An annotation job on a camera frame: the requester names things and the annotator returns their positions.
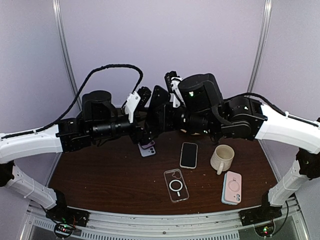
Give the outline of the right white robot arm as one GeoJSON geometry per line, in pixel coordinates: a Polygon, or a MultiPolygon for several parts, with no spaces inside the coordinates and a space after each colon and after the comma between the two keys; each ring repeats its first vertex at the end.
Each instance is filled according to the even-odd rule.
{"type": "Polygon", "coordinates": [[[320,123],[283,111],[260,94],[245,92],[223,98],[211,73],[181,78],[166,73],[166,94],[157,111],[161,131],[184,130],[222,138],[269,140],[298,147],[289,172],[267,191],[265,203],[256,210],[259,220],[268,220],[307,180],[320,176],[320,123]]]}

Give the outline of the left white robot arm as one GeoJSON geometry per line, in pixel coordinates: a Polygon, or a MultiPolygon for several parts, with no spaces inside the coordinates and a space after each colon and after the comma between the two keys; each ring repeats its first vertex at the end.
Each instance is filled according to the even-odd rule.
{"type": "Polygon", "coordinates": [[[83,95],[82,111],[76,118],[58,120],[48,128],[33,129],[0,135],[0,185],[40,204],[61,222],[72,218],[65,195],[48,188],[26,175],[14,163],[16,159],[48,153],[71,153],[92,145],[130,136],[134,143],[147,144],[150,138],[135,118],[151,97],[142,87],[131,93],[124,105],[124,113],[112,104],[108,91],[96,90],[83,95]]]}

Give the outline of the purple smartphone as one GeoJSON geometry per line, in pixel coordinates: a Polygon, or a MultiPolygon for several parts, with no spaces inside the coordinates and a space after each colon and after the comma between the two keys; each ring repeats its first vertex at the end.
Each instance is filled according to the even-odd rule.
{"type": "Polygon", "coordinates": [[[147,149],[147,148],[150,148],[150,147],[152,147],[152,146],[154,146],[155,145],[155,141],[154,140],[152,140],[151,142],[149,142],[149,143],[147,143],[147,144],[145,144],[145,145],[140,145],[143,149],[147,149]]]}

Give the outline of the light blue smartphone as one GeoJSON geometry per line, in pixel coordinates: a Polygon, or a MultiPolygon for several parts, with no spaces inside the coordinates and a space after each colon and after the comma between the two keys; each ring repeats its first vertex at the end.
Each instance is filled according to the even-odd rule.
{"type": "Polygon", "coordinates": [[[140,155],[145,158],[145,157],[149,157],[149,156],[153,156],[156,154],[156,150],[153,146],[148,147],[146,149],[142,148],[142,146],[138,145],[139,151],[140,151],[140,155]]]}

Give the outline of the cream ceramic mug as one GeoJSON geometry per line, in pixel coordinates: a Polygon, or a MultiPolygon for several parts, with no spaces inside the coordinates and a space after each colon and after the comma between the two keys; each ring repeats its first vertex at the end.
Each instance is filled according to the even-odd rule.
{"type": "Polygon", "coordinates": [[[221,144],[215,148],[210,158],[210,165],[216,171],[217,175],[221,175],[222,172],[230,169],[234,157],[234,149],[229,145],[221,144]]]}

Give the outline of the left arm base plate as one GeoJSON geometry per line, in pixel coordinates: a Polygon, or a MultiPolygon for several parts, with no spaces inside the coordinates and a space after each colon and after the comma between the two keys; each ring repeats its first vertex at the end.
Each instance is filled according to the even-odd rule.
{"type": "Polygon", "coordinates": [[[89,215],[90,213],[88,211],[69,207],[66,211],[46,211],[47,218],[50,218],[58,223],[69,224],[76,227],[86,227],[89,220],[89,215]]]}

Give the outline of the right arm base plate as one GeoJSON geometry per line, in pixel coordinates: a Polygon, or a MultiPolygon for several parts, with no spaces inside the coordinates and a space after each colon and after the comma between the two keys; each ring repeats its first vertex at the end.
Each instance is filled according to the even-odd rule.
{"type": "Polygon", "coordinates": [[[239,211],[239,217],[243,226],[267,222],[282,216],[281,206],[271,206],[264,203],[261,206],[239,211]]]}

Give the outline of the right aluminium frame post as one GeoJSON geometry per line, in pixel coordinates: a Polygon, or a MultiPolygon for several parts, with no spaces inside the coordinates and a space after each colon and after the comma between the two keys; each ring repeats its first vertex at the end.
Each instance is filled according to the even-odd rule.
{"type": "Polygon", "coordinates": [[[273,9],[273,1],[272,0],[265,0],[264,1],[264,8],[263,8],[263,15],[259,33],[259,40],[256,49],[256,54],[253,62],[253,67],[249,79],[249,84],[247,87],[247,91],[252,93],[255,87],[255,84],[258,79],[260,66],[262,63],[264,49],[266,47],[268,33],[270,29],[270,22],[272,16],[272,9],[273,9]]]}

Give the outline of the aluminium frame post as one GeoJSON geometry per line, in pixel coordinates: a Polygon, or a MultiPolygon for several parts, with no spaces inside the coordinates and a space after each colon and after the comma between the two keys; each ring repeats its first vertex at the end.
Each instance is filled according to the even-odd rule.
{"type": "Polygon", "coordinates": [[[78,88],[77,88],[77,84],[76,84],[76,80],[75,80],[75,76],[72,68],[72,63],[71,63],[71,59],[68,51],[68,45],[67,45],[64,24],[63,24],[63,17],[61,12],[61,3],[59,0],[53,0],[52,6],[53,6],[53,14],[56,22],[56,27],[59,35],[63,61],[64,61],[66,73],[67,73],[67,78],[70,83],[72,94],[75,97],[77,95],[78,88]]]}
{"type": "Polygon", "coordinates": [[[263,8],[263,15],[259,33],[259,40],[256,49],[256,54],[253,62],[253,67],[249,79],[249,84],[247,87],[247,91],[252,93],[255,87],[255,84],[258,79],[260,66],[262,63],[264,49],[266,47],[268,33],[270,29],[270,22],[272,16],[272,9],[273,9],[273,1],[272,0],[265,0],[264,1],[264,8],[263,8]]]}

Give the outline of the left aluminium frame post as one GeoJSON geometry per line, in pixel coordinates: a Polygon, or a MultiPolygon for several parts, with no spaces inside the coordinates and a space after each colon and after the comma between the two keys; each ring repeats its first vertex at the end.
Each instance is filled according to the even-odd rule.
{"type": "Polygon", "coordinates": [[[63,61],[64,61],[66,73],[67,73],[67,78],[70,83],[72,94],[75,97],[77,95],[78,88],[77,88],[77,84],[76,84],[76,80],[75,80],[75,76],[72,68],[72,63],[71,63],[71,59],[68,51],[68,45],[67,45],[64,24],[63,24],[63,17],[61,12],[61,3],[59,0],[53,0],[52,6],[53,6],[53,14],[56,22],[56,27],[59,35],[63,61]]]}

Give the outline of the aluminium front rail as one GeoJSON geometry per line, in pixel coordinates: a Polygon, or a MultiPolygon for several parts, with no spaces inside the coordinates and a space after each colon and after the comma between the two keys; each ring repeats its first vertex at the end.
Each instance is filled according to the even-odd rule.
{"type": "Polygon", "coordinates": [[[70,240],[263,240],[262,226],[275,230],[272,240],[308,240],[309,231],[295,197],[287,200],[282,216],[243,225],[239,209],[183,215],[135,215],[89,211],[86,226],[70,240]]]}

